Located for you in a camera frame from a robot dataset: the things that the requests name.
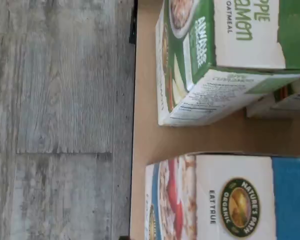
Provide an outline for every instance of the strawberry image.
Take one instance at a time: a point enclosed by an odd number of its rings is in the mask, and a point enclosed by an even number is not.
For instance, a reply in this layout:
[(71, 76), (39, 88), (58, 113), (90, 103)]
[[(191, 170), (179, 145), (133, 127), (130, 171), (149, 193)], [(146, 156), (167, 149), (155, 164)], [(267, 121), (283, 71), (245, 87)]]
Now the strawberry image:
[(183, 217), (183, 209), (181, 202), (176, 205), (176, 211), (175, 211), (175, 219), (174, 219), (174, 229), (175, 229), (175, 235), (176, 239), (181, 239), (181, 233), (182, 233), (182, 227), (184, 223), (184, 217)]
[(176, 239), (181, 239), (182, 228), (183, 228), (183, 207), (181, 201), (178, 203), (177, 195), (177, 183), (176, 183), (176, 170), (175, 164), (178, 164), (174, 159), (168, 161), (169, 168), (169, 180), (166, 187), (168, 193), (168, 199), (172, 211), (175, 214), (174, 229), (176, 233)]

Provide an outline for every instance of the gray wood floor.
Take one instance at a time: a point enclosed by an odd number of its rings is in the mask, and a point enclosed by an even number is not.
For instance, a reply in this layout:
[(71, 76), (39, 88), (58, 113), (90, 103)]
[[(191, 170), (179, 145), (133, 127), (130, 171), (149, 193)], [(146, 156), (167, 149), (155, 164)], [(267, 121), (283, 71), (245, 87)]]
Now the gray wood floor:
[(129, 234), (133, 0), (0, 0), (0, 240)]

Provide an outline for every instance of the wooden shelf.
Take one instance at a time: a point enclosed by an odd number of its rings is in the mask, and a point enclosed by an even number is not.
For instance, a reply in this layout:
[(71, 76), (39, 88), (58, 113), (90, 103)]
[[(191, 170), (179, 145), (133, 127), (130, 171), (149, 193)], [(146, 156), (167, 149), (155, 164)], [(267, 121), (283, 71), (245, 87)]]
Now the wooden shelf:
[(161, 0), (140, 0), (137, 18), (130, 236), (144, 239), (145, 168), (188, 152), (300, 155), (300, 119), (246, 119), (244, 111), (209, 126), (158, 126), (155, 25)]

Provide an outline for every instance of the nature's path logo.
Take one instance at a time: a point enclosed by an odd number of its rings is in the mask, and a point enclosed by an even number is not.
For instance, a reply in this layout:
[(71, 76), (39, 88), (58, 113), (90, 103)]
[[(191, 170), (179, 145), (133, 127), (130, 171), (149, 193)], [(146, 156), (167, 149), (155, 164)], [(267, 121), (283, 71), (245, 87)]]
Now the nature's path logo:
[(150, 207), (150, 216), (149, 216), (149, 240), (157, 239), (157, 226), (155, 220), (155, 211), (154, 205), (152, 204)]
[(251, 235), (259, 222), (260, 204), (253, 185), (243, 178), (233, 178), (221, 195), (221, 216), (226, 229), (235, 237)]

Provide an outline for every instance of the cereal box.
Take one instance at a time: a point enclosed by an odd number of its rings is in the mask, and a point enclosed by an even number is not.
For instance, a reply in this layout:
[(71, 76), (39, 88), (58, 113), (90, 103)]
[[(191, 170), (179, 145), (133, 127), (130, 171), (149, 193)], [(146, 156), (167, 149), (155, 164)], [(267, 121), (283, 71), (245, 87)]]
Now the cereal box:
[(146, 240), (300, 240), (300, 158), (186, 154), (146, 167)]
[(207, 125), (300, 78), (300, 0), (164, 0), (158, 123)]
[(260, 98), (246, 107), (249, 118), (295, 118), (300, 116), (300, 80)]

